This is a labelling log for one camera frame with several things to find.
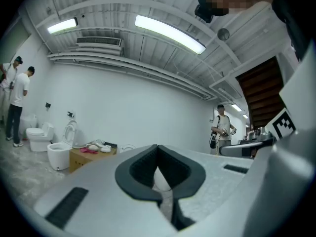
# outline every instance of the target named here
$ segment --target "pipe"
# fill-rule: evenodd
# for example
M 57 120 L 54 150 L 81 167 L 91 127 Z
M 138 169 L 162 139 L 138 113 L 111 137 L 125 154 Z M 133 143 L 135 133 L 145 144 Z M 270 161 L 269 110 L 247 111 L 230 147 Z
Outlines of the pipe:
M 148 33 L 145 33 L 145 32 L 139 32 L 139 31 L 136 31 L 136 30 L 132 30 L 132 29 L 128 29 L 128 28 L 122 28 L 122 27 L 96 26 L 96 27 L 73 28 L 73 29 L 70 29 L 70 30 L 65 30 L 64 32 L 61 32 L 59 34 L 56 34 L 56 36 L 59 36 L 59 35 L 62 35 L 62 34 L 67 34 L 67 33 L 72 33 L 72 32 L 77 32 L 77 31 L 81 31 L 81 32 L 82 31 L 104 31 L 104 29 L 109 29 L 110 31 L 111 30 L 119 30 L 119 31 L 122 31 L 122 32 L 129 32 L 129 33 L 132 33 L 132 34 L 138 34 L 138 35 L 142 35 L 142 36 L 147 36 L 149 38 L 152 38 L 152 39 L 155 39 L 155 40 L 159 40 L 161 42 L 164 42 L 166 44 L 174 46 L 175 48 L 180 49 L 180 50 L 186 52 L 187 54 L 194 56 L 197 60 L 202 62 L 207 67 L 208 70 L 211 69 L 215 73 L 217 73 L 218 75 L 221 76 L 221 74 L 218 73 L 212 66 L 210 66 L 208 63 L 206 63 L 203 59 L 199 58 L 197 54 L 193 54 L 192 52 L 182 48 L 180 45 L 176 45 L 176 44 L 174 44 L 174 43 L 172 43 L 170 41 L 167 41 L 167 40 L 165 40 L 165 39 L 163 39 L 163 38 L 161 38 L 159 36 L 154 36 L 154 35 L 151 35 L 151 34 L 148 34 Z
M 76 47 L 70 48 L 71 51 L 79 51 L 79 52 L 95 52 L 95 53 L 104 53 L 104 54 L 111 54 L 120 56 L 120 51 L 118 50 L 111 50 L 106 48 L 95 48 L 95 47 Z
M 215 96 L 215 97 L 211 97 L 211 98 L 209 98 L 209 97 L 207 98 L 207 97 L 206 97 L 206 98 L 204 98 L 203 100 L 205 100 L 205 101 L 212 101 L 212 100 L 215 100 L 215 99 L 217 99 L 217 98 L 218 98 L 218 97 L 216 97 L 216 96 Z
M 225 96 L 224 94 L 222 94 L 221 92 L 219 92 L 218 90 L 211 88 L 212 90 L 214 90 L 217 94 L 221 95 L 222 97 L 224 97 L 225 99 L 227 99 L 228 101 L 231 101 L 227 96 Z
M 137 66 L 140 66 L 140 67 L 144 67 L 144 68 L 148 68 L 150 70 L 154 70 L 154 71 L 157 71 L 161 74 L 165 74 L 169 77 L 172 77 L 172 78 L 177 78 L 178 80 L 180 81 L 183 81 L 195 88 L 198 88 L 199 90 L 201 91 L 204 91 L 205 93 L 207 93 L 208 95 L 212 95 L 213 94 L 205 89 L 204 87 L 198 85 L 197 83 L 194 83 L 190 80 L 187 80 L 183 77 L 180 77 L 172 72 L 169 72 L 167 70 L 163 70 L 161 68 L 158 68 L 158 67 L 155 67 L 155 66 L 152 66 L 152 65 L 149 65 L 147 63 L 144 63 L 144 62 L 139 62 L 139 61 L 136 61 L 136 60 L 132 60 L 132 59 L 129 59 L 129 58 L 124 58 L 124 57 L 120 57 L 120 56 L 114 56 L 114 55 L 109 55 L 109 54 L 97 54 L 97 53 L 91 53 L 91 52 L 62 52 L 62 53 L 57 53 L 57 54 L 51 54 L 51 55 L 48 55 L 47 57 L 48 58 L 52 58 L 52 57 L 61 57 L 61 56 L 65 56 L 65 55 L 86 55 L 86 56 L 93 56 L 93 57 L 101 57 L 101 58 L 107 58 L 107 59 L 110 59 L 110 60 L 118 60 L 118 61 L 122 61 L 122 62 L 126 62 L 126 63 L 131 63 L 131 64 L 134 64 L 134 65 L 137 65 Z
M 26 13 L 27 13 L 27 15 L 28 15 L 28 17 L 29 17 L 29 19 L 30 19 L 30 22 L 32 23 L 32 25 L 33 25 L 33 27 L 35 28 L 37 34 L 39 35 L 39 37 L 40 37 L 41 40 L 43 41 L 43 44 L 45 44 L 46 47 L 48 48 L 48 50 L 49 50 L 51 53 L 53 53 L 53 52 L 51 51 L 51 49 L 49 48 L 49 46 L 47 45 L 47 43 L 45 42 L 45 40 L 44 40 L 44 38 L 42 37 L 42 35 L 40 34 L 40 32 L 38 31 L 38 29 L 37 29 L 37 27 L 35 26 L 33 20 L 31 19 L 30 14 L 29 14 L 29 11 L 28 11 L 28 9 L 27 9 L 27 7 L 26 7 L 25 4 L 24 4 L 24 7 L 25 7 L 25 11 L 26 11 Z
M 154 71 L 151 71 L 149 69 L 145 69 L 145 68 L 141 68 L 141 67 L 138 67 L 138 66 L 135 66 L 135 65 L 132 65 L 132 64 L 128 64 L 128 63 L 124 63 L 124 62 L 121 62 L 121 61 L 114 61 L 114 60 L 111 60 L 111 59 L 106 59 L 106 58 L 98 58 L 98 57 L 85 57 L 85 56 L 77 56 L 77 57 L 73 57 L 73 56 L 62 56 L 62 57 L 51 57 L 50 58 L 51 60 L 82 60 L 82 61 L 96 61 L 96 62 L 105 62 L 105 63 L 110 63 L 110 64 L 114 64 L 114 65 L 119 65 L 119 66 L 124 66 L 124 67 L 127 67 L 127 68 L 131 68 L 131 69 L 134 69 L 134 70 L 138 70 L 138 71 L 142 71 L 142 72 L 145 72 L 147 74 L 151 74 L 153 76 L 156 76 L 156 77 L 160 77 L 160 78 L 163 78 L 163 79 L 166 79 L 166 80 L 169 80 L 169 81 L 172 81 L 172 82 L 175 82 L 179 85 L 182 85 L 186 88 L 189 88 L 195 92 L 198 92 L 204 96 L 211 96 L 213 97 L 213 95 L 211 94 L 207 94 L 189 84 L 186 84 L 184 82 L 181 82 L 181 81 L 178 81 L 174 78 L 171 78 L 169 76 L 166 76 L 166 75 L 163 75 L 163 74 L 160 74 L 158 72 L 154 72 Z
M 176 87 L 178 89 L 181 89 L 181 90 L 184 90 L 188 93 L 191 93 L 199 98 L 201 98 L 200 95 L 197 95 L 196 93 L 192 92 L 192 91 L 189 91 L 187 89 L 184 89 L 184 88 L 181 88 L 177 85 L 174 85 L 172 83 L 168 83 L 166 81 L 160 81 L 160 80 L 157 80 L 157 79 L 154 79 L 154 78 L 150 78 L 150 77 L 145 77 L 145 76 L 142 76 L 142 75 L 137 75 L 137 74 L 133 74 L 131 72 L 128 72 L 128 71 L 120 71 L 120 70 L 115 70 L 115 69 L 109 69 L 109 68 L 101 68 L 101 67 L 97 67 L 97 66 L 92 66 L 92 65 L 86 65 L 86 64 L 81 64 L 81 63 L 69 63 L 69 62 L 55 62 L 55 64 L 66 64 L 66 65 L 76 65 L 76 66 L 82 66 L 82 67 L 89 67 L 89 68 L 93 68 L 93 69 L 100 69 L 100 70 L 106 70 L 106 71 L 111 71 L 111 72 L 115 72 L 115 73 L 122 73 L 122 74 L 129 74 L 131 76 L 135 76 L 135 77 L 140 77 L 140 78 L 144 78 L 144 79 L 148 79 L 148 80 L 152 80 L 152 81 L 157 81 L 157 82 L 160 82 L 160 83 L 164 83 L 164 84 L 167 84 L 167 85 L 170 85 L 170 86 L 173 86 L 173 87 Z
M 251 58 L 250 60 L 244 62 L 243 64 L 239 65 L 238 67 L 234 68 L 233 70 L 229 71 L 229 73 L 224 76 L 223 78 L 220 78 L 218 81 L 212 83 L 209 88 L 213 88 L 215 85 L 219 84 L 222 81 L 225 81 L 227 78 L 229 78 L 231 76 L 231 74 L 237 72 L 238 70 L 242 69 L 244 66 L 250 64 L 251 62 L 257 60 L 258 58 L 262 57 L 263 55 L 269 53 L 270 51 L 272 51 L 273 49 L 275 49 L 276 47 L 278 47 L 279 45 L 282 45 L 285 42 L 285 40 L 282 40 L 280 42 L 278 42 L 277 44 L 273 45 L 272 47 L 268 48 L 266 51 L 264 51 L 261 54 L 258 54 L 256 56 L 254 56 L 253 58 Z

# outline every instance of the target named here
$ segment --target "man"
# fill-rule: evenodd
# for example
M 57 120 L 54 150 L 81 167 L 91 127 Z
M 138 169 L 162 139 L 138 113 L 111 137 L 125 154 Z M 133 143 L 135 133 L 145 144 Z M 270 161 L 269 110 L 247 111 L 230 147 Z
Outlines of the man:
M 218 105 L 217 111 L 219 116 L 214 119 L 212 131 L 217 132 L 215 137 L 216 154 L 219 155 L 219 149 L 221 147 L 230 146 L 232 144 L 231 129 L 236 131 L 236 128 L 234 128 L 234 126 L 231 124 L 229 117 L 224 114 L 224 105 Z
M 12 84 L 15 80 L 17 73 L 17 67 L 23 64 L 22 58 L 20 56 L 16 57 L 13 64 L 4 63 L 0 65 L 0 70 L 2 71 L 2 82 L 0 84 L 0 121 L 3 116 L 3 123 L 6 122 L 9 109 L 9 99 L 10 99 L 10 90 Z
M 29 67 L 28 70 L 16 77 L 14 89 L 11 98 L 11 105 L 9 107 L 8 119 L 6 123 L 6 140 L 11 140 L 11 129 L 13 123 L 13 146 L 22 147 L 23 142 L 19 138 L 19 125 L 20 117 L 22 113 L 23 97 L 25 97 L 29 91 L 30 79 L 34 75 L 34 67 Z
M 250 8 L 259 1 L 272 4 L 272 9 L 278 18 L 286 24 L 288 34 L 299 60 L 315 38 L 314 25 L 309 18 L 314 8 L 314 0 L 198 0 L 201 7 L 208 15 L 223 16 L 230 10 L 242 10 Z

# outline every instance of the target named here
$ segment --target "fluorescent light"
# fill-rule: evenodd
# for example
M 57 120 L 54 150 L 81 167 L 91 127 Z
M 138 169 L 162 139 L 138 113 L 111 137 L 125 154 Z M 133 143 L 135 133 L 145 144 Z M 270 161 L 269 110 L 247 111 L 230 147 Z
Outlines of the fluorescent light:
M 242 109 L 239 108 L 237 104 L 233 104 L 232 107 L 235 108 L 235 109 L 236 109 L 237 111 L 239 111 L 239 112 L 242 111 Z
M 78 25 L 78 21 L 77 21 L 77 18 L 72 18 L 72 19 L 69 19 L 69 20 L 66 20 L 64 22 L 60 22 L 56 25 L 53 25 L 51 27 L 48 28 L 48 32 L 50 34 L 52 33 L 55 33 L 55 32 L 58 32 L 58 31 L 61 31 L 61 30 L 64 30 L 64 29 L 68 29 L 68 28 L 71 28 L 71 27 L 76 27 Z
M 168 38 L 171 38 L 191 49 L 197 54 L 202 54 L 206 50 L 206 47 L 202 45 L 199 41 L 195 40 L 186 33 L 174 28 L 173 26 L 170 26 L 161 21 L 137 15 L 135 26 L 154 31 Z

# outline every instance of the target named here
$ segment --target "qr-like marker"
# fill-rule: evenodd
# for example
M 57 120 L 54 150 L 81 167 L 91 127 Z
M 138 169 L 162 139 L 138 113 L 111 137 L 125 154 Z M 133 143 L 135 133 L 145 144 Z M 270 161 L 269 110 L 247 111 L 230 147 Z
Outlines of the qr-like marker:
M 290 135 L 296 130 L 287 112 L 284 112 L 275 122 L 273 122 L 273 127 L 280 139 Z

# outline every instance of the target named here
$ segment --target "toilet bowl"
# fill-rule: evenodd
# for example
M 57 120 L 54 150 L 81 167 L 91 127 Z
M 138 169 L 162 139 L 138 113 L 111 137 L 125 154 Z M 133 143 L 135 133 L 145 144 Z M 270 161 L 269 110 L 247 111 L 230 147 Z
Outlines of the toilet bowl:
M 27 128 L 26 135 L 30 140 L 31 151 L 45 152 L 54 136 L 54 126 L 44 123 L 42 128 Z
M 73 147 L 77 130 L 77 122 L 70 121 L 65 128 L 61 142 L 47 146 L 49 163 L 55 170 L 69 168 L 69 151 Z

